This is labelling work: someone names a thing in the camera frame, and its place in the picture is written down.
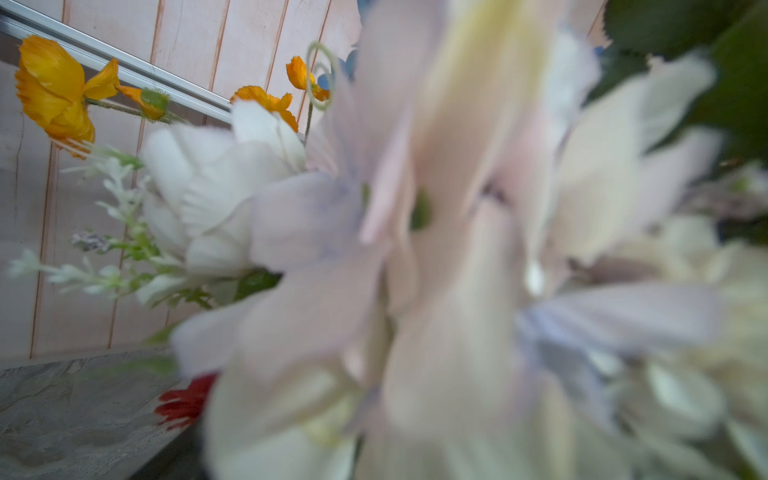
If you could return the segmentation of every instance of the blurred flower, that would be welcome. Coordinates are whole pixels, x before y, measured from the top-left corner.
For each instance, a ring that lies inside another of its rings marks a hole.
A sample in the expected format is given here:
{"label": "blurred flower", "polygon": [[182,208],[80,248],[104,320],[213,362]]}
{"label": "blurred flower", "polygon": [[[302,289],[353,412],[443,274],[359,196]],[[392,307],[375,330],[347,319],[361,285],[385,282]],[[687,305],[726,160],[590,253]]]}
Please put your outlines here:
{"label": "blurred flower", "polygon": [[725,428],[764,476],[757,453],[768,443],[768,251],[737,241],[721,246],[710,218],[673,217],[607,262],[617,260],[649,266],[661,280],[709,283],[727,308],[717,342],[646,356],[614,376],[622,421],[668,468],[700,478],[726,478],[694,446],[722,442]]}
{"label": "blurred flower", "polygon": [[197,377],[190,382],[186,389],[168,390],[160,396],[159,400],[163,402],[154,412],[165,417],[161,425],[169,422],[176,422],[169,426],[167,430],[180,429],[185,427],[203,414],[203,407],[208,399],[208,393],[216,382],[217,375],[205,375]]}
{"label": "blurred flower", "polygon": [[[306,90],[306,64],[301,57],[291,58],[290,63],[286,64],[286,71],[288,72],[288,80],[294,87],[299,90]],[[312,85],[312,94],[317,100],[328,100],[330,92],[315,82],[315,75],[312,72],[310,72],[310,84]]]}
{"label": "blurred flower", "polygon": [[16,88],[24,112],[56,141],[76,149],[82,142],[92,143],[94,125],[84,101],[117,94],[118,61],[113,58],[86,82],[80,64],[55,41],[32,35],[19,51]]}
{"label": "blurred flower", "polygon": [[267,94],[261,87],[247,86],[242,87],[232,95],[230,102],[235,103],[235,100],[257,101],[267,111],[278,113],[293,131],[299,131],[299,123],[296,121],[296,117],[288,111],[290,102],[293,100],[293,95],[291,94],[285,94],[282,98],[278,98]]}
{"label": "blurred flower", "polygon": [[[304,170],[303,145],[278,116],[249,101],[237,102],[232,112],[232,131],[173,125],[152,134],[141,152],[152,177],[144,199],[149,231],[198,279],[254,268],[248,200]],[[144,301],[182,281],[155,280],[142,290]]]}
{"label": "blurred flower", "polygon": [[118,85],[118,90],[138,103],[141,111],[151,120],[157,120],[165,115],[169,101],[167,95],[146,88],[134,88],[126,85]]}
{"label": "blurred flower", "polygon": [[768,172],[754,161],[714,181],[692,187],[679,211],[717,220],[752,220],[768,212]]}

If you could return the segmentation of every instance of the metal bar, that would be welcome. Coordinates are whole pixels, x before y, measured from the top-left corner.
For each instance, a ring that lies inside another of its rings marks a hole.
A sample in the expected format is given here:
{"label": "metal bar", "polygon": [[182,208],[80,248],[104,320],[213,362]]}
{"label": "metal bar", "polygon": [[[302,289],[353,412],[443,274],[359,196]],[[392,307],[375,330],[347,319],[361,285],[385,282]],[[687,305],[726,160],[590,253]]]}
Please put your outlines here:
{"label": "metal bar", "polygon": [[120,64],[121,82],[153,88],[173,102],[230,123],[230,102],[212,91],[184,80],[125,51],[86,35],[14,0],[0,0],[0,32],[16,38],[39,35],[58,42],[81,64],[101,70],[112,58]]}

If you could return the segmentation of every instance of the green foliage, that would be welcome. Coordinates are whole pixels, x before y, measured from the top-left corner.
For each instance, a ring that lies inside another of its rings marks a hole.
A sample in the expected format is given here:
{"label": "green foliage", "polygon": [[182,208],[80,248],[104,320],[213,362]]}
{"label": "green foliage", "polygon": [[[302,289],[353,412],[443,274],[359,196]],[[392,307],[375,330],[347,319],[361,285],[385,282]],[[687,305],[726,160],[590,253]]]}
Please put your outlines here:
{"label": "green foliage", "polygon": [[610,0],[605,33],[640,53],[679,57],[711,45],[755,0]]}
{"label": "green foliage", "polygon": [[247,296],[251,296],[254,293],[274,288],[280,282],[282,277],[282,273],[271,273],[264,268],[254,270],[238,282],[234,301],[236,302]]}
{"label": "green foliage", "polygon": [[720,72],[717,85],[695,104],[689,124],[706,124],[731,135],[729,155],[768,151],[768,2],[757,2],[712,45]]}
{"label": "green foliage", "polygon": [[730,240],[742,238],[754,244],[768,245],[768,215],[749,221],[724,220],[717,225],[720,238]]}
{"label": "green foliage", "polygon": [[155,333],[153,336],[149,337],[144,341],[145,345],[167,345],[168,340],[170,339],[171,333],[176,329],[177,326],[181,325],[181,322],[173,323],[161,331]]}
{"label": "green foliage", "polygon": [[602,97],[634,74],[648,71],[645,55],[612,44],[600,54],[603,76],[587,97],[587,103]]}
{"label": "green foliage", "polygon": [[432,202],[427,196],[426,190],[419,189],[416,194],[416,205],[411,212],[411,231],[421,230],[432,221]]}

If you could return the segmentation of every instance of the wooden plank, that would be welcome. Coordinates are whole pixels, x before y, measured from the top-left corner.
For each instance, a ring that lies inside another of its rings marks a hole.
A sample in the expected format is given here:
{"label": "wooden plank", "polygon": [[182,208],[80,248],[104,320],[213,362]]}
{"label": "wooden plank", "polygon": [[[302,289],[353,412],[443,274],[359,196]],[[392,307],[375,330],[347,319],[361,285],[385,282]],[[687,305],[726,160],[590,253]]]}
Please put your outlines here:
{"label": "wooden plank", "polygon": [[266,92],[282,97],[285,93],[293,94],[289,110],[297,115],[301,110],[304,91],[295,88],[288,80],[286,64],[291,58],[299,56],[306,61],[306,49],[312,41],[318,40],[323,30],[323,23],[328,13],[330,0],[288,0],[283,29],[277,43],[272,74],[267,82]]}
{"label": "wooden plank", "polygon": [[[331,0],[320,41],[340,58],[346,58],[352,51],[352,45],[357,42],[357,38],[360,36],[361,27],[356,0]],[[312,65],[315,65],[315,61],[328,65],[327,59],[322,56],[316,56]],[[304,132],[306,129],[306,115],[309,106],[310,103],[304,98],[299,116],[300,132]],[[321,112],[314,111],[312,122],[318,121],[322,116]]]}
{"label": "wooden plank", "polygon": [[611,40],[605,36],[605,30],[603,29],[603,15],[605,15],[605,4],[600,8],[598,17],[587,36],[589,43],[595,47],[607,47],[611,44]]}
{"label": "wooden plank", "polygon": [[[61,0],[22,0],[61,19]],[[16,97],[19,41],[0,38],[0,265],[28,248],[40,254],[51,142]],[[0,359],[29,358],[38,276],[0,274]]]}
{"label": "wooden plank", "polygon": [[576,0],[571,6],[568,16],[568,24],[577,35],[586,37],[589,35],[605,0]]}
{"label": "wooden plank", "polygon": [[[158,0],[101,2],[71,0],[64,4],[64,22],[139,58],[151,58]],[[96,141],[128,153],[135,153],[141,121],[127,114],[91,108]],[[69,241],[73,233],[92,228],[100,234],[120,237],[123,228],[106,215],[96,200],[111,203],[100,179],[80,182],[77,175],[60,175],[58,169],[80,163],[59,152],[48,182],[48,201],[43,235],[46,263],[79,264],[82,254]],[[92,256],[94,267],[119,262],[119,253]],[[58,295],[56,286],[46,283],[38,292],[32,355],[106,348],[110,343],[115,301],[105,296],[76,292]]]}
{"label": "wooden plank", "polygon": [[161,0],[152,64],[212,88],[230,0]]}
{"label": "wooden plank", "polygon": [[[214,65],[220,47],[220,30],[223,28],[229,0],[184,2],[161,0],[152,46],[151,62],[210,88],[214,78]],[[182,108],[182,114],[193,124],[202,124],[203,115]],[[160,124],[144,122],[139,135],[141,141]],[[168,308],[165,305],[150,308],[139,304],[133,296],[117,301],[114,309],[110,348],[130,346],[142,342],[165,327]]]}
{"label": "wooden plank", "polygon": [[214,92],[229,98],[244,85],[266,86],[287,2],[230,0],[216,66]]}

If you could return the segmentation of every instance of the gray marble countertop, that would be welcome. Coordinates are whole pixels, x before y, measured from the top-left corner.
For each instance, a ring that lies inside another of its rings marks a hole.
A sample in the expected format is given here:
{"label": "gray marble countertop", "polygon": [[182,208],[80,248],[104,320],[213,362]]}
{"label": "gray marble countertop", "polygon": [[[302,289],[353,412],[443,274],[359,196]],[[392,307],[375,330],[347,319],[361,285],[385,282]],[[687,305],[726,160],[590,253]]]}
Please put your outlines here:
{"label": "gray marble countertop", "polygon": [[110,368],[156,355],[114,353],[0,371],[0,478],[122,480],[160,451],[157,397],[179,381]]}

